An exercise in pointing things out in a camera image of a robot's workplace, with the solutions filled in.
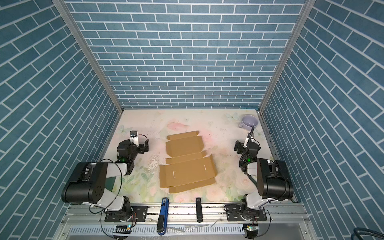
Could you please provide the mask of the brown cardboard paper box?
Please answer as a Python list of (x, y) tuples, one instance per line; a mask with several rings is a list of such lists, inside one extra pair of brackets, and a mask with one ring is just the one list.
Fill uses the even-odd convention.
[(167, 136), (166, 163), (160, 165), (160, 187), (176, 194), (216, 182), (218, 174), (212, 155), (204, 150), (198, 131)]

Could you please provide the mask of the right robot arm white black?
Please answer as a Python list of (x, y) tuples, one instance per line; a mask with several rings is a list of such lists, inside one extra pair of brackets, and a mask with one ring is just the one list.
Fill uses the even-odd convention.
[(257, 141), (235, 142), (234, 151), (241, 155), (239, 168), (257, 190), (244, 195), (238, 214), (246, 221), (265, 218), (264, 207), (274, 201), (291, 200), (294, 187), (286, 162), (258, 158), (261, 149)]

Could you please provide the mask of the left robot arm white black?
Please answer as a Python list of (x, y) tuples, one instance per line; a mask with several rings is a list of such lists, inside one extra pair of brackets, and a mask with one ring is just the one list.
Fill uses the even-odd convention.
[(90, 204), (101, 208), (115, 222), (135, 221), (135, 212), (128, 197), (106, 189), (106, 180), (130, 175), (137, 155), (149, 151), (149, 139), (139, 143), (139, 135), (119, 143), (114, 162), (103, 159), (97, 163), (78, 163), (62, 190), (62, 201), (71, 204)]

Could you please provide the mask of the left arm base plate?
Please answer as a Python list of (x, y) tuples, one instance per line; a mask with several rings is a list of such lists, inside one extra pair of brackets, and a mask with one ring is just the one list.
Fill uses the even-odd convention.
[(128, 214), (122, 211), (106, 212), (106, 223), (137, 223), (145, 222), (148, 206), (131, 206), (131, 210)]

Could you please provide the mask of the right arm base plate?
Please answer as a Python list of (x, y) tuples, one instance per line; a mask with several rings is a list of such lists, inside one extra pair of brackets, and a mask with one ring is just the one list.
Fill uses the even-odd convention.
[(264, 222), (267, 220), (266, 212), (263, 210), (252, 210), (239, 204), (224, 205), (228, 222), (255, 221)]

